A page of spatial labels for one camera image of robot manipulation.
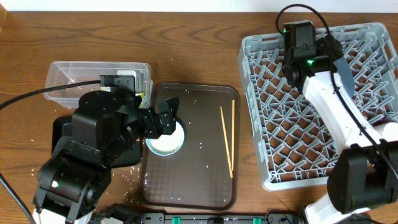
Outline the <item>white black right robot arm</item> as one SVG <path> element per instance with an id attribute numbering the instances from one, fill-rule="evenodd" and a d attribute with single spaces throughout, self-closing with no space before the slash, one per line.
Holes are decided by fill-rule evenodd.
<path id="1" fill-rule="evenodd" d="M 372 126 L 352 100 L 352 73 L 330 32 L 316 39 L 311 21 L 284 24 L 283 73 L 315 107 L 338 160 L 327 193 L 303 210 L 305 223 L 339 223 L 397 201 L 397 123 Z"/>

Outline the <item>dark blue plate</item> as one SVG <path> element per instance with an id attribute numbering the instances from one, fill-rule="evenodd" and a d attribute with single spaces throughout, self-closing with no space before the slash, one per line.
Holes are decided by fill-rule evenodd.
<path id="1" fill-rule="evenodd" d="M 337 68 L 337 72 L 341 77 L 341 82 L 347 94 L 352 98 L 355 93 L 355 84 L 353 74 L 346 59 L 344 57 L 341 57 L 338 60 L 334 61 L 333 64 Z"/>

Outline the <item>light blue rice bowl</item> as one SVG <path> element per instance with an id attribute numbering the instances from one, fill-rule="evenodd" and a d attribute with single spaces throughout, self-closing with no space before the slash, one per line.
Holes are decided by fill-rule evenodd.
<path id="1" fill-rule="evenodd" d="M 176 122 L 176 129 L 171 135 L 161 135 L 158 139 L 146 139 L 146 145 L 158 156 L 169 156 L 176 153 L 183 145 L 185 132 L 183 126 Z"/>

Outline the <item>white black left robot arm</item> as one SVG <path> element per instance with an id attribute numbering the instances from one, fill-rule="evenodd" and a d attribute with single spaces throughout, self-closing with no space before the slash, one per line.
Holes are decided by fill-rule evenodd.
<path id="1" fill-rule="evenodd" d="M 59 138 L 39 171 L 35 215 L 74 223 L 88 216 L 111 183 L 114 162 L 139 138 L 158 139 L 176 129 L 180 100 L 159 101 L 159 113 L 139 108 L 130 90 L 91 91 L 72 114 L 72 132 Z"/>

